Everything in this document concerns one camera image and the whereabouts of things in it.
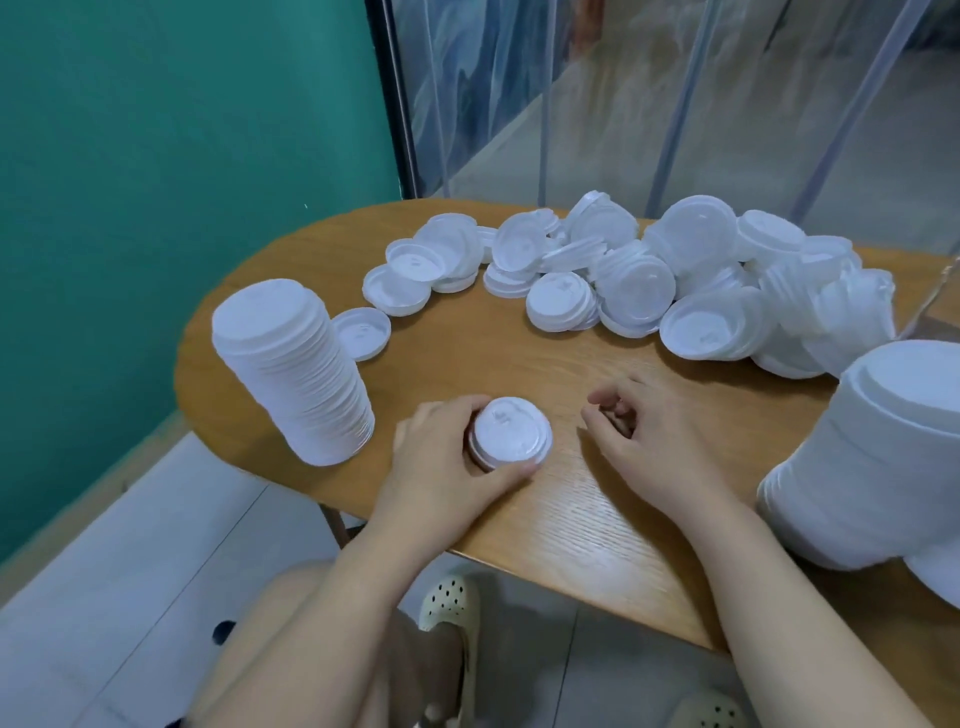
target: forearm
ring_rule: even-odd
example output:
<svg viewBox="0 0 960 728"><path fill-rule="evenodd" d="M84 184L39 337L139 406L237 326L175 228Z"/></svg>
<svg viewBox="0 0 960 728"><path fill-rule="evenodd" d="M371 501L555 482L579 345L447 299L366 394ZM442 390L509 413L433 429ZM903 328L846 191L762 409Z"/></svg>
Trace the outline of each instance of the forearm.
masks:
<svg viewBox="0 0 960 728"><path fill-rule="evenodd" d="M927 726L920 710L732 497L678 523L707 572L724 634L769 728Z"/></svg>
<svg viewBox="0 0 960 728"><path fill-rule="evenodd" d="M420 570L390 541L361 532L200 725L352 726L393 610Z"/></svg>

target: wooden table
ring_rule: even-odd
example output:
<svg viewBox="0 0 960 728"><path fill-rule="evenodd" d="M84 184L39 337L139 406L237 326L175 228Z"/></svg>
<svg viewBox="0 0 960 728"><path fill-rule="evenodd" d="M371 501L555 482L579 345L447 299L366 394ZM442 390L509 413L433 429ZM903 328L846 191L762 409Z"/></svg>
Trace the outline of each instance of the wooden table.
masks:
<svg viewBox="0 0 960 728"><path fill-rule="evenodd" d="M521 207L415 200L368 207L279 238L243 263L201 303L187 325L176 370L180 409L197 435L230 464L298 490L321 504L367 517L390 468L394 425L425 400L470 392L533 401L554 429L553 452L534 482L500 503L455 552L708 648L724 639L704 572L680 531L631 494L585 437L579 410L598 381L656 370L676 388L731 485L752 501L759 480L802 441L835 381L797 382L749 360L691 362L658 337L619 338L602 327L546 334L523 300L491 296L478 283L437 295L419 314L393 319L386 351L360 364L376 432L343 465L300 462L267 413L210 344L213 309L263 279L293 278L316 291L331 315L367 305L364 274L394 239L431 215L472 215L498 226ZM864 249L868 266L894 272L902 322L946 261ZM808 569L857 634L942 725L960 725L960 612L928 592L900 562L855 574Z"/></svg>

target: slipper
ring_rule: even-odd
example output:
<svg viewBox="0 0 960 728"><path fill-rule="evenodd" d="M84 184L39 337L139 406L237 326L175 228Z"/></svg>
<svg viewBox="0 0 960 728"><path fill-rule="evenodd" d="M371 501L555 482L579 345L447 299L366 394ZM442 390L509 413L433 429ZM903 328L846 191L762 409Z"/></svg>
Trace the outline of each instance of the slipper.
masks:
<svg viewBox="0 0 960 728"><path fill-rule="evenodd" d="M749 728L746 714L729 695L693 692L677 706L666 728Z"/></svg>
<svg viewBox="0 0 960 728"><path fill-rule="evenodd" d="M473 728L476 706L477 647L480 644L480 593L462 574L450 574L429 590L420 606L417 627L428 632L441 622L463 630L464 674L460 687L460 713L445 728Z"/></svg>

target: left hand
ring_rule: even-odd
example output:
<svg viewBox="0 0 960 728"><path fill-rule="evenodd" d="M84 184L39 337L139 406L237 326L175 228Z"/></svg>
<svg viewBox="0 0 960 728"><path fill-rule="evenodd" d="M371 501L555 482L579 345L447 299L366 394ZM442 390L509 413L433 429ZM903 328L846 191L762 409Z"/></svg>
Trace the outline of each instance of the left hand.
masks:
<svg viewBox="0 0 960 728"><path fill-rule="evenodd" d="M473 413L489 401L468 395L427 402L396 426L394 466L380 486L368 528L391 531L393 543L403 544L424 566L537 469L527 460L492 473L468 471L464 432Z"/></svg>

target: green wall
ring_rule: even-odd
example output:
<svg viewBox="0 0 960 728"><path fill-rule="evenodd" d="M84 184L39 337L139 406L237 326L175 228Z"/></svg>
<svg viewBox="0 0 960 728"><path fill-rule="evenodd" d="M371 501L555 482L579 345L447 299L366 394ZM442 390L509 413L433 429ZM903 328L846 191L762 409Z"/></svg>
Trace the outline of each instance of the green wall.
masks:
<svg viewBox="0 0 960 728"><path fill-rule="evenodd" d="M0 8L0 560L175 408L271 239L398 197L360 0Z"/></svg>

